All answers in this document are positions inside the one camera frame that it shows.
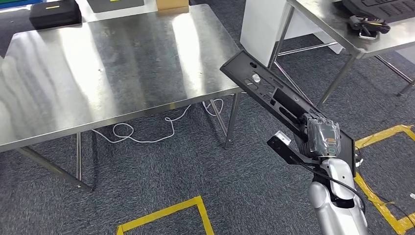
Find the black metal panel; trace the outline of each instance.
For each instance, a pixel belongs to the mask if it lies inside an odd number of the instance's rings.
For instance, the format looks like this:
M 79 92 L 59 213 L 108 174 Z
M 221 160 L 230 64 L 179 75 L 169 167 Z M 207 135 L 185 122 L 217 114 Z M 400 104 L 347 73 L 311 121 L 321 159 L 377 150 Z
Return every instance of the black metal panel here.
M 245 50 L 227 61 L 221 67 L 221 71 L 295 135 L 307 141 L 307 135 L 300 130 L 298 119 L 305 113 L 321 114 L 321 112 L 291 86 Z M 257 74 L 260 79 L 253 77 L 254 74 Z M 341 148 L 337 157 L 346 161 L 355 175 L 354 140 L 343 131 L 341 132 Z

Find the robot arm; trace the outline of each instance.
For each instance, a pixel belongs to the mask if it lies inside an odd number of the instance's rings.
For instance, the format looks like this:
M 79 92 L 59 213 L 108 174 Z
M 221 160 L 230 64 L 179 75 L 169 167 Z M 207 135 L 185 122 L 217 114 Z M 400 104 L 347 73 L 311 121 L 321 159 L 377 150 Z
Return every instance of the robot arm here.
M 293 131 L 298 151 L 280 132 L 267 144 L 288 164 L 313 172 L 309 199 L 322 233 L 367 235 L 365 204 L 353 183 L 354 140 L 244 50 L 221 71 Z

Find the white cable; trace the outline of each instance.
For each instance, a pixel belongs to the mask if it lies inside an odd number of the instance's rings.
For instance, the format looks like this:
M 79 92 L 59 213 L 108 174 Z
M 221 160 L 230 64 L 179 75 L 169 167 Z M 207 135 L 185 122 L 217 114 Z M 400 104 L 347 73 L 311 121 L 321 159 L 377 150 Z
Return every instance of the white cable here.
M 219 114 L 220 114 L 220 113 L 222 112 L 222 109 L 223 109 L 223 100 L 222 100 L 222 99 L 214 99 L 214 100 L 213 100 L 213 103 L 214 103 L 214 102 L 216 102 L 216 101 L 218 101 L 218 100 L 220 100 L 220 101 L 222 102 L 221 109 L 219 110 Z M 207 112 L 208 114 L 210 114 L 211 116 L 216 117 L 216 115 L 215 115 L 215 114 L 212 114 L 212 113 L 211 113 L 211 112 L 209 112 L 209 110 L 208 110 L 208 108 L 211 106 L 211 104 L 209 104 L 208 106 L 206 106 L 206 104 L 205 104 L 205 102 L 204 102 L 204 101 L 202 101 L 202 103 L 203 103 L 203 107 L 205 108 L 206 112 Z
M 120 139 L 120 140 L 118 140 L 118 141 L 112 141 L 112 140 L 110 140 L 109 138 L 107 138 L 105 135 L 101 134 L 100 132 L 98 132 L 98 131 L 96 131 L 96 130 L 93 130 L 93 129 L 92 129 L 92 131 L 94 131 L 95 133 L 98 133 L 100 136 L 104 137 L 104 139 L 106 139 L 106 140 L 107 140 L 108 142 L 110 142 L 110 143 L 119 143 L 119 142 L 124 141 L 124 140 L 126 140 L 126 139 L 131 139 L 131 140 L 133 140 L 133 141 L 135 141 L 135 142 L 137 142 L 137 143 L 156 143 L 156 142 L 159 142 L 159 141 L 162 141 L 162 140 L 168 139 L 168 138 L 172 137 L 172 136 L 175 134 L 175 131 L 174 131 L 174 126 L 173 126 L 173 122 L 174 122 L 174 121 L 177 121 L 177 120 L 179 120 L 179 119 L 181 119 L 181 118 L 182 118 L 182 117 L 186 114 L 187 110 L 188 110 L 190 107 L 191 107 L 191 105 L 189 105 L 189 106 L 186 108 L 186 110 L 183 112 L 183 114 L 182 114 L 180 117 L 176 118 L 176 119 L 173 119 L 173 120 L 172 120 L 172 119 L 171 119 L 171 118 L 169 118 L 169 117 L 165 117 L 165 118 L 164 118 L 164 120 L 165 120 L 165 121 L 170 122 L 170 124 L 171 124 L 171 129 L 172 129 L 173 133 L 172 133 L 170 136 L 166 136 L 166 137 L 161 138 L 161 139 L 156 140 L 156 141 L 138 141 L 138 140 L 136 140 L 136 139 L 132 138 L 131 136 L 132 136 L 132 134 L 134 133 L 134 128 L 133 128 L 131 125 L 127 124 L 127 123 L 119 123 L 119 124 L 117 124 L 117 125 L 115 125 L 115 126 L 113 127 L 113 134 L 114 134 L 115 136 L 119 137 L 119 138 L 122 138 L 122 139 Z M 118 134 L 115 132 L 115 128 L 116 128 L 117 126 L 119 126 L 119 125 L 125 125 L 125 126 L 130 127 L 130 128 L 131 128 L 131 133 L 130 133 L 129 135 L 127 135 L 127 136 L 121 136 L 121 135 L 118 135 Z
M 220 100 L 220 101 L 222 102 L 222 103 L 221 103 L 221 108 L 220 108 L 220 110 L 219 110 L 219 114 L 220 114 L 220 113 L 222 112 L 224 102 L 223 102 L 223 100 L 222 100 L 222 99 L 215 99 L 215 100 L 213 100 L 213 102 L 216 102 L 216 101 L 218 101 L 218 100 Z M 215 115 L 215 114 L 212 114 L 212 113 L 211 113 L 211 112 L 209 112 L 209 110 L 208 110 L 208 108 L 211 106 L 211 104 L 209 104 L 209 105 L 207 106 L 207 105 L 206 105 L 206 103 L 205 103 L 204 101 L 203 101 L 202 103 L 203 103 L 203 107 L 205 108 L 206 112 L 207 112 L 208 114 L 210 114 L 211 116 L 216 117 L 216 115 Z M 165 117 L 165 118 L 164 118 L 164 120 L 165 120 L 165 121 L 170 122 L 170 124 L 171 124 L 171 130 L 173 131 L 173 133 L 172 133 L 170 136 L 166 136 L 166 137 L 161 138 L 161 139 L 156 140 L 156 141 L 138 141 L 138 140 L 136 140 L 136 139 L 132 138 L 131 136 L 132 136 L 132 135 L 133 135 L 133 133 L 134 133 L 134 127 L 132 127 L 131 125 L 129 125 L 129 124 L 127 124 L 127 123 L 118 123 L 118 124 L 116 124 L 116 125 L 114 125 L 114 126 L 113 126 L 113 134 L 114 134 L 116 137 L 122 138 L 122 139 L 117 140 L 117 141 L 112 141 L 112 140 L 110 140 L 110 139 L 109 139 L 109 138 L 107 138 L 105 135 L 103 135 L 102 133 L 100 133 L 100 132 L 98 132 L 98 131 L 96 131 L 96 130 L 93 130 L 93 129 L 92 129 L 92 131 L 93 131 L 93 132 L 95 132 L 95 133 L 97 133 L 97 134 L 99 134 L 100 136 L 102 136 L 104 139 L 106 139 L 106 140 L 107 140 L 108 142 L 110 142 L 110 143 L 119 143 L 119 142 L 124 141 L 124 140 L 126 140 L 126 139 L 131 139 L 131 140 L 133 140 L 133 141 L 135 141 L 135 142 L 137 142 L 137 143 L 156 143 L 156 142 L 159 142 L 159 141 L 162 141 L 162 140 L 168 139 L 168 138 L 172 137 L 172 136 L 175 134 L 173 122 L 174 122 L 174 121 L 177 121 L 177 120 L 179 120 L 179 119 L 181 119 L 181 118 L 182 118 L 182 117 L 186 114 L 187 110 L 188 110 L 191 106 L 192 106 L 192 105 L 189 105 L 189 106 L 185 109 L 185 111 L 183 112 L 183 114 L 182 114 L 180 117 L 176 118 L 176 119 L 173 119 L 173 120 L 172 120 L 172 119 L 171 119 L 171 118 L 169 118 L 169 117 Z M 128 126 L 129 128 L 131 128 L 131 133 L 130 133 L 129 135 L 127 135 L 127 136 L 121 136 L 121 135 L 118 135 L 118 134 L 115 132 L 115 128 L 116 128 L 117 126 L 120 126 L 120 125 Z

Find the table leg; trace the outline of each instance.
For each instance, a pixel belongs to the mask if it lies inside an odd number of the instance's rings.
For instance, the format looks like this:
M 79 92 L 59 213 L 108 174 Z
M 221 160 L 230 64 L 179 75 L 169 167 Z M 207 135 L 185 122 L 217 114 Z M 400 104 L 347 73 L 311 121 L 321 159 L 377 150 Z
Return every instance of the table leg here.
M 235 123 L 236 123 L 236 116 L 238 115 L 240 97 L 241 97 L 241 93 L 236 93 L 233 96 L 232 111 L 231 111 L 231 117 L 229 119 L 228 133 L 226 134 L 225 148 L 228 147 L 229 144 L 231 143 L 233 130 L 234 130 Z
M 82 181 L 81 133 L 76 133 L 76 178 Z
M 291 20 L 293 18 L 294 10 L 295 10 L 294 7 L 292 5 L 290 5 L 289 11 L 288 11 L 288 16 L 287 16 L 287 19 L 285 21 L 284 28 L 282 28 L 281 36 L 279 38 L 277 47 L 276 47 L 276 49 L 273 53 L 273 56 L 271 57 L 271 61 L 268 64 L 269 69 L 272 67 L 274 61 L 277 60 L 277 57 L 278 57 L 279 53 L 281 52 L 282 43 L 284 42 L 285 35 L 287 34 L 288 27 L 290 26 Z
M 408 92 L 408 90 L 413 86 L 413 85 L 415 85 L 415 79 L 410 83 L 410 84 L 408 84 L 403 90 L 401 90 L 400 92 L 399 92 L 399 94 L 398 94 L 398 96 L 401 96 L 401 95 L 405 95 L 406 94 L 406 92 Z
M 227 135 L 228 129 L 226 128 L 225 123 L 223 122 L 223 119 L 220 116 L 220 113 L 218 111 L 218 108 L 216 107 L 215 102 L 213 101 L 213 99 L 210 100 L 210 104 L 212 105 L 213 111 L 215 112 L 215 115 L 218 118 L 219 124 L 221 125 L 221 128 L 223 130 L 223 133 L 225 135 Z
M 321 98 L 320 102 L 318 103 L 317 107 L 320 107 L 322 104 L 325 103 L 325 101 L 328 99 L 330 94 L 337 88 L 340 81 L 346 76 L 348 70 L 351 68 L 353 63 L 356 61 L 356 57 L 352 56 L 349 61 L 345 64 L 345 66 L 342 68 L 340 73 L 337 75 L 336 79 L 330 84 L 330 87 L 325 91 L 323 97 Z
M 390 70 L 392 70 L 394 73 L 396 73 L 398 76 L 400 76 L 401 78 L 403 78 L 405 81 L 407 81 L 409 83 L 408 86 L 406 86 L 403 90 L 401 90 L 398 93 L 398 96 L 405 95 L 406 92 L 408 92 L 408 90 L 413 85 L 415 85 L 415 79 L 414 80 L 410 79 L 406 74 L 401 72 L 399 69 L 397 69 L 395 66 L 393 66 L 391 63 L 389 63 L 384 58 L 382 58 L 380 55 L 376 55 L 375 58 L 378 59 L 380 62 L 382 62 L 384 65 L 386 65 Z
M 26 157 L 30 158 L 31 160 L 35 161 L 36 163 L 40 164 L 41 166 L 45 167 L 46 169 L 48 169 L 52 173 L 60 176 L 61 178 L 66 179 L 67 181 L 69 181 L 73 185 L 75 185 L 77 187 L 81 187 L 86 191 L 92 191 L 92 188 L 90 186 L 88 186 L 85 183 L 83 183 L 82 181 L 76 179 L 71 174 L 67 173 L 62 168 L 60 168 L 57 165 L 53 164 L 51 161 L 44 158 L 42 155 L 40 155 L 36 151 L 32 150 L 31 148 L 22 147 L 22 148 L 18 148 L 16 150 L 18 152 L 20 152 L 21 154 L 25 155 Z

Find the cardboard box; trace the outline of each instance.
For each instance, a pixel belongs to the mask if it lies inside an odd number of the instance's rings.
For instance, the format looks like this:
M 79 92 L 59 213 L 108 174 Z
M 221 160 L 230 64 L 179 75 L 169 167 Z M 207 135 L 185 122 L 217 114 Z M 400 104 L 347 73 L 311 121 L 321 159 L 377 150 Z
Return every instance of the cardboard box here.
M 189 6 L 189 0 L 156 0 L 159 11 Z

